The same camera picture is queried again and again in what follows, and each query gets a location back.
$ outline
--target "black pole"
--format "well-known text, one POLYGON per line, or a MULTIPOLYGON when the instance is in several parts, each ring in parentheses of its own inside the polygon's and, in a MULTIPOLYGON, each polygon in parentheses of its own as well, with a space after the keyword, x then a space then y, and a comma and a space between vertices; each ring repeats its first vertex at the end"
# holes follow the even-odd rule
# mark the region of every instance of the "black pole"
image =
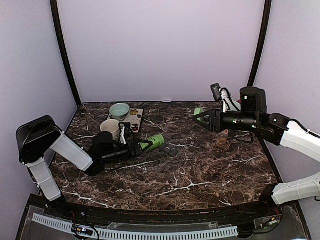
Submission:
POLYGON ((264 44, 266 40, 270 11, 271 11, 271 3, 272 3, 272 0, 265 0, 264 2, 264 10, 263 10, 260 35, 259 35, 258 44, 256 46, 255 56, 254 56, 253 65, 252 65, 247 87, 252 87, 255 83, 255 79, 257 76, 257 72, 258 72, 258 68, 259 68, 259 64, 262 56, 262 51, 264 49, 264 44))
POLYGON ((79 92, 78 92, 78 89, 76 86, 74 75, 72 74, 72 71, 71 71, 71 66, 70 66, 70 62, 69 62, 69 58, 68 58, 68 54, 67 54, 67 48, 66 48, 64 35, 62 32, 62 27, 61 27, 61 22, 60 22, 60 17, 59 17, 57 0, 50 0, 50 4, 51 4, 51 12, 52 12, 52 18, 53 18, 53 23, 54 23, 54 28, 55 28, 55 34, 56 34, 56 38, 58 40, 60 54, 62 57, 65 73, 68 78, 75 103, 78 107, 80 107, 82 102, 81 102, 79 92))

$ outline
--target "vent grille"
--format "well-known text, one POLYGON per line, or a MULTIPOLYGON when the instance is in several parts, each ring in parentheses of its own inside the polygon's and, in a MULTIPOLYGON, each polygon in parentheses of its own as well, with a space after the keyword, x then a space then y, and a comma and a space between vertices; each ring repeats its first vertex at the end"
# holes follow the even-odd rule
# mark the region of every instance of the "vent grille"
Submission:
MULTIPOLYGON (((33 222, 56 229, 61 232, 72 234, 72 223, 69 221, 54 219, 49 216, 33 214, 33 222)), ((238 236, 238 227, 226 227, 205 231, 188 231, 188 232, 133 232, 133 231, 116 231, 96 227, 101 240, 214 240, 238 236)), ((92 239, 97 239, 97 233, 94 231, 92 239)))

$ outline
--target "robotic arm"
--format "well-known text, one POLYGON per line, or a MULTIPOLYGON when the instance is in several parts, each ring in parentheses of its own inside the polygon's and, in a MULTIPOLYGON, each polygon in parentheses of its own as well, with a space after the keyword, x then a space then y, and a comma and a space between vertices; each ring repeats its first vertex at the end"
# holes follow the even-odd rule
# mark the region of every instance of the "robotic arm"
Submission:
POLYGON ((105 164, 116 163, 124 158, 144 153, 152 146, 152 141, 135 139, 130 126, 122 126, 121 139, 124 144, 113 141, 110 132, 100 132, 92 139, 89 151, 84 150, 68 137, 54 122, 52 117, 43 116, 21 127, 16 132, 19 147, 19 160, 50 202, 65 202, 52 173, 44 159, 51 149, 74 164, 89 176, 95 176, 105 170, 105 164), (140 143, 147 144, 142 148, 140 143))
MULTIPOLYGON (((295 119, 279 113, 268 114, 266 93, 257 87, 240 90, 241 111, 225 111, 225 95, 219 84, 211 86, 213 97, 221 107, 205 111, 193 120, 209 131, 236 130, 255 133, 257 137, 285 148, 294 149, 320 162, 320 136, 295 119)), ((281 205, 290 201, 320 196, 320 172, 297 181, 267 186, 260 202, 281 205)))

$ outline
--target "white panel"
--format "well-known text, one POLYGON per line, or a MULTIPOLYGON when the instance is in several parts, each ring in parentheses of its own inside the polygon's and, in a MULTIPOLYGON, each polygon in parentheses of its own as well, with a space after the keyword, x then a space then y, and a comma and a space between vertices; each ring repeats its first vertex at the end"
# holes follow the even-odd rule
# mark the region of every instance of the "white panel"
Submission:
MULTIPOLYGON (((266 91, 268 112, 299 120, 320 133, 320 1, 274 0, 256 86, 266 91)), ((306 178, 320 164, 294 150, 270 147, 284 181, 306 178)), ((312 239, 320 236, 320 204, 301 201, 312 239)))
POLYGON ((16 130, 44 115, 66 128, 76 111, 50 1, 0 1, 0 239, 15 239, 31 192, 16 130))
POLYGON ((59 1, 83 102, 212 101, 247 85, 264 0, 59 1))

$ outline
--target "dark marble surface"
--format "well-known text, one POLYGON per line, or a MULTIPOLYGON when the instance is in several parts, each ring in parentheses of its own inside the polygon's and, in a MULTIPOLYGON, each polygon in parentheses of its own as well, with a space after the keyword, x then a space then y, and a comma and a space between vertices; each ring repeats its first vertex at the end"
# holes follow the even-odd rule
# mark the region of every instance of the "dark marble surface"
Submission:
MULTIPOLYGON (((194 210, 257 201, 264 187, 276 183, 275 174, 257 139, 246 144, 228 138, 219 148, 217 133, 192 121, 196 107, 213 102, 137 102, 144 109, 140 139, 162 134, 178 149, 171 157, 154 149, 131 158, 116 171, 89 177, 57 155, 52 174, 71 203, 126 210, 194 210)), ((87 103, 80 107, 67 131, 86 149, 100 132, 112 103, 87 103)), ((248 138, 247 133, 239 132, 248 138)))

